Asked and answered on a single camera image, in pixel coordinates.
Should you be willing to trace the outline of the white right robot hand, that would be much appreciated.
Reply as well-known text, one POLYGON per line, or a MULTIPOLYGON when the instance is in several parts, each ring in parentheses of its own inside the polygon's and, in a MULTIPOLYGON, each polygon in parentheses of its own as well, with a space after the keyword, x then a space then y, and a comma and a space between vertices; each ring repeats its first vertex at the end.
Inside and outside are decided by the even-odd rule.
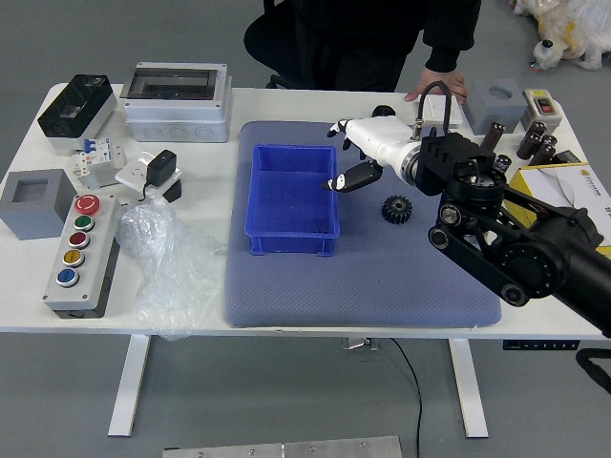
POLYGON ((395 115, 339 120, 327 133, 345 135, 345 147, 351 144, 361 150, 362 162, 322 184, 323 189, 347 193, 378 180, 390 166, 404 182, 414 186, 420 140, 412 138, 412 129, 395 115))

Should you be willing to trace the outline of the person's hand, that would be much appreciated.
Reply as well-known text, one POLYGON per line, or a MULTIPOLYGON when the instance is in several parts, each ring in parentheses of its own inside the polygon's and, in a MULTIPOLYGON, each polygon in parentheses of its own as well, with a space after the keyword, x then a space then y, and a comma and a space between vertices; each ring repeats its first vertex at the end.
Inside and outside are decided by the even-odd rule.
POLYGON ((427 87, 437 81, 443 82, 448 87, 459 105, 465 103, 468 97, 468 90, 465 84, 465 77, 461 72, 454 70, 448 73, 439 73, 427 68, 422 71, 418 85, 404 96, 404 100, 406 102, 415 101, 425 92, 427 87))

